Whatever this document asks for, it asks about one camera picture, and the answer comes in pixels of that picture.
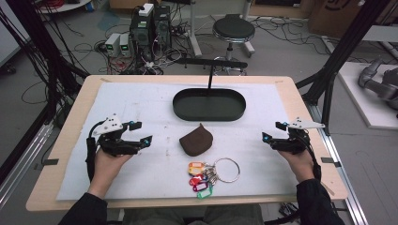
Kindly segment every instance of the white paper sheet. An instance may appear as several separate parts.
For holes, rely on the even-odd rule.
[[[72,151],[57,200],[77,200],[87,191],[85,139],[98,121],[113,113],[123,123],[143,122],[142,128],[126,131],[123,140],[138,141],[149,135],[153,135],[153,140],[150,147],[124,165],[106,199],[195,197],[189,185],[188,164],[191,161],[213,163],[218,158],[229,157],[238,163],[240,177],[230,184],[217,182],[213,196],[296,193],[297,181],[288,164],[261,140],[263,131],[277,138],[287,137],[275,127],[276,121],[288,122],[275,85],[213,84],[213,88],[238,91],[246,99],[246,111],[237,121],[203,122],[214,137],[213,144],[204,154],[189,157],[179,139],[197,128],[199,122],[179,119],[173,112],[172,100],[179,91],[193,87],[206,88],[207,85],[104,83]]]

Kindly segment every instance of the power supply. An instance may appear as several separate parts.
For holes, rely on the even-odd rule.
[[[123,57],[130,58],[132,56],[133,48],[129,34],[120,35],[120,51],[122,52]]]
[[[105,42],[105,47],[110,57],[118,57],[120,54],[120,34],[111,34]]]

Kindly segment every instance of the person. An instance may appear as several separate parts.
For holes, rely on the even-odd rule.
[[[304,151],[299,154],[279,151],[290,165],[298,180],[297,199],[300,221],[304,225],[340,225],[343,221],[333,213],[330,197],[320,181],[314,179],[313,161]],[[105,225],[107,223],[107,202],[103,200],[123,164],[132,156],[112,157],[102,150],[96,155],[93,180],[88,191],[64,215],[60,225]],[[127,210],[123,224],[184,224],[173,209]],[[260,225],[264,224],[259,204],[209,206],[203,221],[190,225]]]

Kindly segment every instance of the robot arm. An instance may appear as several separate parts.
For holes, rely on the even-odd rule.
[[[375,82],[373,80],[374,75],[377,73],[378,67],[383,63],[381,58],[374,60],[374,62],[366,67],[358,79],[358,85],[360,87],[369,89],[375,92],[383,100],[391,101],[395,100],[398,95],[397,83],[398,83],[398,68],[393,70],[387,70],[384,73],[383,82]]]

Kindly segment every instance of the key ring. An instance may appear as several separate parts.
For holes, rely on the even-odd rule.
[[[232,179],[232,180],[222,180],[222,179],[220,178],[220,176],[217,174],[216,165],[217,165],[217,162],[219,162],[219,161],[221,161],[221,160],[230,160],[230,161],[234,162],[235,165],[237,165],[237,177],[235,177],[235,178]],[[217,176],[217,179],[220,180],[220,181],[222,181],[222,182],[224,182],[224,183],[233,183],[233,182],[237,181],[238,178],[240,177],[240,168],[239,168],[239,165],[238,165],[234,160],[232,160],[232,159],[229,158],[229,157],[222,157],[222,158],[217,159],[217,160],[214,162],[213,170],[214,170],[214,172],[215,172],[215,174],[216,174],[216,176]]]

